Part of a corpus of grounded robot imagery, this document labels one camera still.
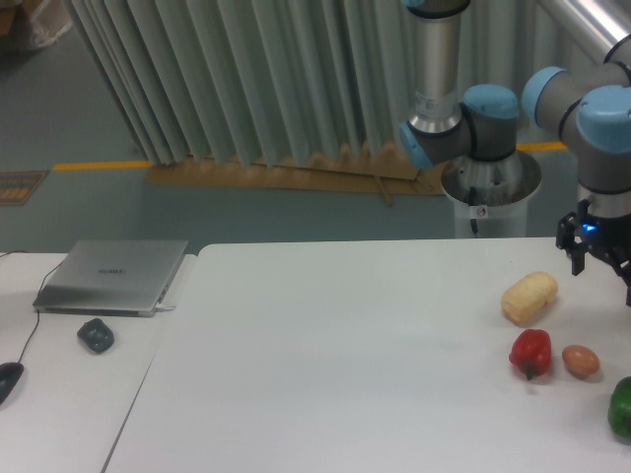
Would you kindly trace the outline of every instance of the sticker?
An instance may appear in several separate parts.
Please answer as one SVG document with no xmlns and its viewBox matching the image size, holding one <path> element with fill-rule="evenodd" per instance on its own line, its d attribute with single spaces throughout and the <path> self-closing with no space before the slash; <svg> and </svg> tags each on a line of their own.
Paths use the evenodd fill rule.
<svg viewBox="0 0 631 473">
<path fill-rule="evenodd" d="M 0 207 L 24 205 L 48 171 L 0 172 Z"/>
<path fill-rule="evenodd" d="M 472 205 L 469 207 L 469 219 L 487 219 L 489 208 L 486 205 Z"/>
<path fill-rule="evenodd" d="M 416 114 L 424 118 L 445 118 L 454 114 L 457 93 L 453 91 L 442 97 L 429 97 L 416 92 Z"/>
</svg>

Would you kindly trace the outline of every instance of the cardboard box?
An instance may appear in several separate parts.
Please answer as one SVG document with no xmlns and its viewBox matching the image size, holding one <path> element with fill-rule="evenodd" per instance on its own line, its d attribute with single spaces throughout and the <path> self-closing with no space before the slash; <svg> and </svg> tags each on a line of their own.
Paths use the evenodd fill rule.
<svg viewBox="0 0 631 473">
<path fill-rule="evenodd" d="M 17 0 L 0 0 L 16 3 Z M 62 0 L 20 0 L 0 9 L 0 50 L 41 49 L 56 42 L 72 22 Z"/>
</svg>

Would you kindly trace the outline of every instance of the bread roll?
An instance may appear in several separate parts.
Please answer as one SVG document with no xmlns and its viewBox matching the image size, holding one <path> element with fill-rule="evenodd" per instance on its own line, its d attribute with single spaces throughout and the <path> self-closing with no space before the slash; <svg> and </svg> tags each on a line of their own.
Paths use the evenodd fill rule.
<svg viewBox="0 0 631 473">
<path fill-rule="evenodd" d="M 548 273 L 530 273 L 502 296 L 502 311 L 519 326 L 528 325 L 541 308 L 556 298 L 559 285 Z"/>
</svg>

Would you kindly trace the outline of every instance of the red bell pepper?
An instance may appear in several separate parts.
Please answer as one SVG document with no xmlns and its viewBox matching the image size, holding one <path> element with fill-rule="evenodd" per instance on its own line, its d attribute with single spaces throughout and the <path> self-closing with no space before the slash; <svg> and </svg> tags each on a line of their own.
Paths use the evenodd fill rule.
<svg viewBox="0 0 631 473">
<path fill-rule="evenodd" d="M 541 376 L 550 370 L 552 344 L 545 330 L 529 328 L 517 337 L 509 361 L 526 375 L 526 379 Z"/>
</svg>

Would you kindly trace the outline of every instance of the laptop logo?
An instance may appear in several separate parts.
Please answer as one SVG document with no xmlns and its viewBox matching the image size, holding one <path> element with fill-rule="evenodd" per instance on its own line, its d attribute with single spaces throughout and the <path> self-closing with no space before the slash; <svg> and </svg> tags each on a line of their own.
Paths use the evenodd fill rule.
<svg viewBox="0 0 631 473">
<path fill-rule="evenodd" d="M 99 274 L 125 274 L 125 269 L 100 269 Z"/>
</svg>

